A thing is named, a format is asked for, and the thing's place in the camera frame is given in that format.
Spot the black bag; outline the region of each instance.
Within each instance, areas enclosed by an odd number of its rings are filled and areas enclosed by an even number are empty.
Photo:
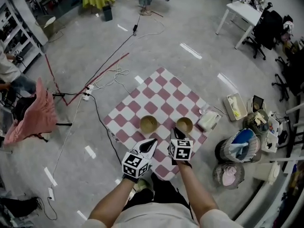
[[[36,95],[34,97],[22,97],[17,101],[17,104],[11,113],[13,114],[14,119],[17,119],[19,122],[23,120],[26,110],[33,104],[36,100]]]

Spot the wall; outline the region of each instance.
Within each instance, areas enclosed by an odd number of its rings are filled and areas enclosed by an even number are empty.
[[[292,41],[304,36],[304,0],[266,0],[282,17],[289,14],[294,20]]]

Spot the black bin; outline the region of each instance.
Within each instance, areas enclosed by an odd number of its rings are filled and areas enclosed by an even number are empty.
[[[113,19],[112,10],[111,10],[111,6],[110,5],[104,6],[103,7],[103,12],[104,12],[104,19],[106,21],[110,21],[110,20]]]

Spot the pink fabric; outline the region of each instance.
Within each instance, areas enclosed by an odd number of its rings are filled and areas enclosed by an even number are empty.
[[[24,118],[19,123],[14,121],[7,132],[4,144],[20,142],[23,139],[38,133],[49,133],[56,127],[57,116],[53,95],[45,90],[41,78],[36,84],[36,100],[26,110]]]

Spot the white cable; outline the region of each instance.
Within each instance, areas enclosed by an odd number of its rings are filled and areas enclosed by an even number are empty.
[[[140,39],[140,38],[143,38],[143,37],[145,37],[145,36],[160,35],[162,32],[164,32],[164,31],[165,31],[165,26],[163,25],[163,23],[161,23],[161,25],[162,25],[163,28],[164,28],[161,32],[159,32],[159,33],[150,33],[150,34],[146,34],[146,35],[140,36],[140,37],[136,38],[131,44],[129,44],[129,45],[126,47],[126,49],[123,51],[123,53],[120,55],[119,60],[118,60],[118,63],[117,63],[117,66],[116,66],[116,69],[108,69],[108,70],[106,70],[104,74],[102,74],[99,78],[97,78],[96,81],[95,81],[94,83],[92,83],[93,85],[95,85],[95,86],[97,87],[97,88],[95,88],[94,90],[96,90],[96,89],[103,89],[103,88],[105,88],[105,87],[107,87],[107,86],[112,85],[114,82],[117,82],[117,83],[119,83],[120,85],[122,85],[122,86],[126,89],[126,91],[130,94],[131,92],[125,87],[125,85],[124,85],[123,83],[120,83],[120,82],[117,80],[118,75],[128,75],[128,74],[130,73],[130,70],[128,70],[128,69],[122,70],[122,68],[119,67],[120,60],[121,60],[123,54],[125,53],[125,51],[127,50],[127,48],[128,48],[129,46],[133,45],[133,43],[134,43],[136,40],[138,40],[138,39]],[[106,83],[106,84],[103,85],[103,86],[99,86],[97,83],[98,83],[100,80],[102,80],[102,79],[104,78],[104,76],[106,75],[107,72],[116,72],[115,75],[114,75],[113,80],[111,80],[110,82]]]
[[[77,113],[78,113],[78,108],[79,108],[79,105],[80,105],[81,100],[82,100],[82,97],[80,97],[80,100],[79,100],[79,102],[78,102],[78,106],[77,106],[77,109],[76,109],[76,113],[75,113],[74,119],[73,119],[73,121],[72,121],[72,126],[70,127],[70,130],[68,131],[68,134],[67,134],[67,136],[66,136],[66,139],[65,139],[65,141],[63,142],[63,145],[62,145],[62,147],[61,147],[61,151],[60,151],[60,154],[59,154],[59,156],[58,156],[58,159],[57,159],[57,162],[56,162],[54,171],[53,171],[53,180],[55,180],[54,174],[55,174],[55,171],[56,171],[58,162],[59,162],[59,158],[60,158],[60,156],[61,156],[61,154],[62,154],[62,151],[63,151],[63,148],[64,148],[64,146],[65,146],[65,144],[66,144],[66,142],[67,142],[67,138],[69,137],[69,135],[70,135],[70,133],[71,133],[71,130],[72,130],[74,121],[75,121],[76,116],[77,116]]]

